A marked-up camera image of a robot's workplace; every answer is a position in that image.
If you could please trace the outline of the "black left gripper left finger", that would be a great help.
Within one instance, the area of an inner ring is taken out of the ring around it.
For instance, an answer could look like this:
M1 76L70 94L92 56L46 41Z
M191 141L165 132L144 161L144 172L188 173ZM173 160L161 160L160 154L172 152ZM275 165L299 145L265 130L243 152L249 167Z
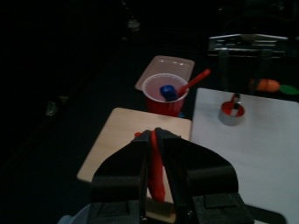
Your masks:
M142 224L150 131L144 131L97 168L86 224Z

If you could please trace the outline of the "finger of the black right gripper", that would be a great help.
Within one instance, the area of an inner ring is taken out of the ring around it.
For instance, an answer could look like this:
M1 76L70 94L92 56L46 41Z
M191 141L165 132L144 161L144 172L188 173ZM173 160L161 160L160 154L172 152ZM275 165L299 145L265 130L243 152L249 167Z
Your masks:
M269 49L263 49L259 57L259 69L257 69L257 78L261 79L267 73L267 70L271 65L272 60L272 51Z
M220 49L219 50L219 74L220 74L221 88L224 91L229 90L228 70L229 70L229 51L227 49Z

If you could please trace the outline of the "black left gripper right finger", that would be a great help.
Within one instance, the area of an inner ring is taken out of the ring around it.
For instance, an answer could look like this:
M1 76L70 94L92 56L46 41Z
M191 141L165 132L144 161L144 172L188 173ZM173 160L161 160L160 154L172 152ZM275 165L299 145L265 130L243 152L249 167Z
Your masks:
M175 207L175 224L253 224L229 161L171 131L154 130Z

